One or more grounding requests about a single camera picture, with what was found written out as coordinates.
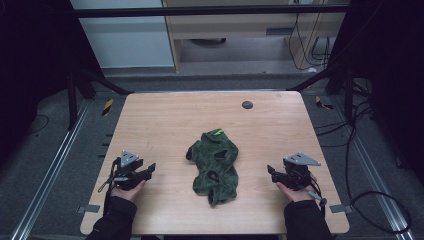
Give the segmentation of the white cabinet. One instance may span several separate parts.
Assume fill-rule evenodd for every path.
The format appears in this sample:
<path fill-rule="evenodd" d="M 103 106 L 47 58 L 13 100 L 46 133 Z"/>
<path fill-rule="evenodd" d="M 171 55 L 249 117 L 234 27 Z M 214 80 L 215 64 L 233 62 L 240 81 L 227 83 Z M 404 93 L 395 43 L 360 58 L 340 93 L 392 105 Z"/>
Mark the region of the white cabinet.
<path fill-rule="evenodd" d="M 161 0 L 71 0 L 75 10 L 156 8 Z M 164 17 L 81 18 L 103 69 L 173 67 Z"/>

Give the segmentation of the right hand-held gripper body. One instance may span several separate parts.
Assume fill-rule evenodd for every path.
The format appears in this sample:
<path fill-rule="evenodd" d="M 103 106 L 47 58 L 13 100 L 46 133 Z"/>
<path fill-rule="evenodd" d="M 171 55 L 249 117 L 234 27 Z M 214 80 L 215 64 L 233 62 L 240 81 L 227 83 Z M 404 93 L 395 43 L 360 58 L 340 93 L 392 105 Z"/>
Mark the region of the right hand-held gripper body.
<path fill-rule="evenodd" d="M 320 166 L 321 163 L 304 153 L 296 153 L 283 158 L 285 172 L 280 182 L 291 190 L 298 191 L 311 184 L 309 166 Z"/>

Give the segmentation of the grey tape piece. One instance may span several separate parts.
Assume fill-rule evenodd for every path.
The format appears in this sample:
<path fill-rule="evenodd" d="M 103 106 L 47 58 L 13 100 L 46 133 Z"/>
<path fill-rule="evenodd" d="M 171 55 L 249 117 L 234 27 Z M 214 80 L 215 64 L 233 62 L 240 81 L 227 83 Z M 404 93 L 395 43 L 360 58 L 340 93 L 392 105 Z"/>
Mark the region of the grey tape piece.
<path fill-rule="evenodd" d="M 86 212 L 98 213 L 99 209 L 100 209 L 99 205 L 87 204 L 87 205 L 84 205 L 84 206 L 79 206 L 77 208 L 76 212 L 80 213 L 80 214 L 83 214 L 83 213 L 86 213 Z"/>
<path fill-rule="evenodd" d="M 332 213 L 341 213 L 341 212 L 343 212 L 343 213 L 349 214 L 349 213 L 352 213 L 353 212 L 353 209 L 352 209 L 351 206 L 344 206 L 342 204 L 339 204 L 339 205 L 330 205 L 329 208 L 330 208 L 330 210 L 331 210 Z"/>

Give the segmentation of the black curtain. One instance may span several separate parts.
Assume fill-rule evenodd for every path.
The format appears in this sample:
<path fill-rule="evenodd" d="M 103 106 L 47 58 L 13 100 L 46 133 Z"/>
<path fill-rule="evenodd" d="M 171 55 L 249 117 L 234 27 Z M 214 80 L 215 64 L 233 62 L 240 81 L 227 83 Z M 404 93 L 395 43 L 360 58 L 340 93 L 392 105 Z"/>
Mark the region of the black curtain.
<path fill-rule="evenodd" d="M 332 57 L 372 84 L 379 121 L 424 185 L 424 0 L 350 0 Z"/>
<path fill-rule="evenodd" d="M 38 103 L 67 76 L 102 74 L 71 0 L 0 0 L 0 169 L 26 135 Z"/>

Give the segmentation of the aluminium floor rail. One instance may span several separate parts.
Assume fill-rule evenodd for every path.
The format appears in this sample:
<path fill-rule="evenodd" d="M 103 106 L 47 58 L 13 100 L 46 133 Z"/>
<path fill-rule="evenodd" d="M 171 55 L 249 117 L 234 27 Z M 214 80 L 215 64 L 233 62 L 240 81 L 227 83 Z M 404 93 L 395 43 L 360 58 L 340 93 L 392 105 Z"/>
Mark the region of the aluminium floor rail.
<path fill-rule="evenodd" d="M 390 195 L 389 188 L 372 163 L 371 157 L 358 134 L 353 137 L 351 143 L 372 189 L 377 192 L 378 201 L 394 235 L 398 240 L 415 240 L 411 231 L 412 218 L 407 217 L 409 212 L 402 208 L 401 203 Z"/>
<path fill-rule="evenodd" d="M 32 198 L 25 214 L 17 224 L 16 228 L 10 236 L 10 240 L 27 240 L 31 230 L 45 205 L 47 197 L 49 196 L 53 185 L 66 161 L 68 154 L 74 144 L 74 141 L 80 132 L 82 124 L 84 123 L 91 102 L 83 100 L 81 107 L 77 112 L 77 119 L 75 125 L 66 132 L 66 135 L 61 142 L 46 174 L 44 175 L 37 191 Z"/>

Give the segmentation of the person's right hand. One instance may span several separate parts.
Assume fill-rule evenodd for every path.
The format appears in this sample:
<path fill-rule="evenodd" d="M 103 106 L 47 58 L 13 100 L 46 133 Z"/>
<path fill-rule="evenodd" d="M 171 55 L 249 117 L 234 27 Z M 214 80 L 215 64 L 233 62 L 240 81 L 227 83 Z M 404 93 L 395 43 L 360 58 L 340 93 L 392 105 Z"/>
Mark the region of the person's right hand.
<path fill-rule="evenodd" d="M 280 182 L 277 182 L 276 186 L 281 192 L 283 192 L 288 197 L 290 201 L 300 202 L 306 200 L 314 200 L 314 197 L 310 195 L 310 192 L 315 193 L 315 190 L 312 186 L 308 186 L 307 188 L 298 191 L 294 191 Z"/>

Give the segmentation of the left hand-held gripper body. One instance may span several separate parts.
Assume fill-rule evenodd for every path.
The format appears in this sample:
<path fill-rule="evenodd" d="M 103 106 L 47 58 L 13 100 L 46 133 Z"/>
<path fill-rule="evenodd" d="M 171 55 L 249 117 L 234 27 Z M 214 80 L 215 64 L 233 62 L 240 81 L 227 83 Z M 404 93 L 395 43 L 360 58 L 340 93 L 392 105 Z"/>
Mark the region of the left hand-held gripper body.
<path fill-rule="evenodd" d="M 117 169 L 113 175 L 114 183 L 122 190 L 135 188 L 133 179 L 139 173 L 137 169 L 142 165 L 143 159 L 140 159 L 138 155 L 123 150 L 121 156 L 117 158 Z"/>

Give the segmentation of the yellow black striped tape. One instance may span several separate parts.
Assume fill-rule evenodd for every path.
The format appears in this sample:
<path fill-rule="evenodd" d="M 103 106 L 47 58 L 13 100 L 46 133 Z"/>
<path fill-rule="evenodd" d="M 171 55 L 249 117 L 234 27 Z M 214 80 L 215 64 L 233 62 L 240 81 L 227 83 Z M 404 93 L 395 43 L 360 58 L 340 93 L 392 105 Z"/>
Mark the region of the yellow black striped tape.
<path fill-rule="evenodd" d="M 102 116 L 107 116 L 108 115 L 108 113 L 109 113 L 109 111 L 111 109 L 111 106 L 113 104 L 113 101 L 114 101 L 113 99 L 108 99 L 106 101 L 106 103 L 104 105 L 104 108 L 102 110 Z"/>
<path fill-rule="evenodd" d="M 315 97 L 315 104 L 316 104 L 316 106 L 321 107 L 321 108 L 324 108 L 324 109 L 327 109 L 327 110 L 334 109 L 333 105 L 331 105 L 331 104 L 324 104 L 323 101 L 322 101 L 322 99 L 319 96 L 316 96 Z"/>

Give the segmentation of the light wooden desk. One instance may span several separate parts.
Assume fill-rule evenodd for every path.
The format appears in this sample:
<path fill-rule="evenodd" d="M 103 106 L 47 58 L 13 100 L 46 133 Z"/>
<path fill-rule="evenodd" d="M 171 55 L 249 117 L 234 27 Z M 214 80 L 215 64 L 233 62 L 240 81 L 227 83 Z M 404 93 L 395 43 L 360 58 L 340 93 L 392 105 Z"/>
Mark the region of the light wooden desk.
<path fill-rule="evenodd" d="M 161 0 L 164 7 L 309 5 L 346 4 L 349 0 Z M 172 49 L 188 39 L 282 36 L 290 49 L 294 64 L 303 68 L 312 63 L 314 41 L 336 37 L 344 13 L 291 13 L 168 16 Z"/>

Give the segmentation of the black frame crossbar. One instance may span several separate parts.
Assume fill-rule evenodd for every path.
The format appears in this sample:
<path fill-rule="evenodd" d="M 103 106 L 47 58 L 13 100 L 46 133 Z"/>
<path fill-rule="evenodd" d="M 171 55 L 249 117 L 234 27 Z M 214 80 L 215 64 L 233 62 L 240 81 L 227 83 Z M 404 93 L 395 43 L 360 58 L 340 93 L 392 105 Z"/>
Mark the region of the black frame crossbar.
<path fill-rule="evenodd" d="M 199 6 L 125 9 L 81 9 L 69 12 L 78 18 L 202 16 L 291 13 L 340 13 L 351 9 L 350 4 L 258 5 L 258 6 Z"/>

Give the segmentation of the person's left hand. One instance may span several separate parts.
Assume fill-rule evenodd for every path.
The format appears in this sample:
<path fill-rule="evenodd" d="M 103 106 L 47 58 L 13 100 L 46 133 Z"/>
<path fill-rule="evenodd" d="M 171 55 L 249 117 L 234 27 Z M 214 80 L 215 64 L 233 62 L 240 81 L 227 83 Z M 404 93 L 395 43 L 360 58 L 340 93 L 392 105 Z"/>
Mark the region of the person's left hand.
<path fill-rule="evenodd" d="M 111 190 L 111 196 L 119 197 L 130 202 L 134 202 L 137 196 L 141 193 L 146 184 L 146 180 L 142 180 L 135 188 L 131 190 L 122 190 L 119 187 L 114 187 Z"/>

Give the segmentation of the dark green fleece garment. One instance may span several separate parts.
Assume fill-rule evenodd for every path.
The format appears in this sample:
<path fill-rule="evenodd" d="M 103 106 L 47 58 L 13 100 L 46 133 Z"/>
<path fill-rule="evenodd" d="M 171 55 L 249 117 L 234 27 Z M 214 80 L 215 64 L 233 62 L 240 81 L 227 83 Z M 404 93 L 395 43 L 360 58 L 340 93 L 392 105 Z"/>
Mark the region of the dark green fleece garment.
<path fill-rule="evenodd" d="M 192 188 L 196 194 L 205 195 L 211 207 L 237 196 L 239 177 L 234 162 L 238 153 L 238 147 L 222 129 L 203 133 L 188 148 L 186 159 L 198 169 Z"/>

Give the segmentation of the black frame post with brace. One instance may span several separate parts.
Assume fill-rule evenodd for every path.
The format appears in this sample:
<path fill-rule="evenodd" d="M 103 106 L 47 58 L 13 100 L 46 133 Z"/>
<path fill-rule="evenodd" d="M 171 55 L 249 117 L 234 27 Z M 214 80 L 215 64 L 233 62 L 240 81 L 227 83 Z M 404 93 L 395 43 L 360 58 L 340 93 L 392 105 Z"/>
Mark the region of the black frame post with brace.
<path fill-rule="evenodd" d="M 69 125 L 68 129 L 72 130 L 77 123 L 77 94 L 79 91 L 84 99 L 93 99 L 96 96 L 96 91 L 91 82 L 94 81 L 106 87 L 109 90 L 119 95 L 129 95 L 131 91 L 125 90 L 104 77 L 96 75 L 85 69 L 74 69 L 67 76 L 67 91 L 68 91 L 68 108 L 69 108 Z"/>
<path fill-rule="evenodd" d="M 306 81 L 288 88 L 288 91 L 303 91 L 316 82 L 328 78 L 325 91 L 332 95 L 344 89 L 344 116 L 350 125 L 353 124 L 353 69 L 350 64 L 334 63 L 325 70 L 315 74 Z"/>

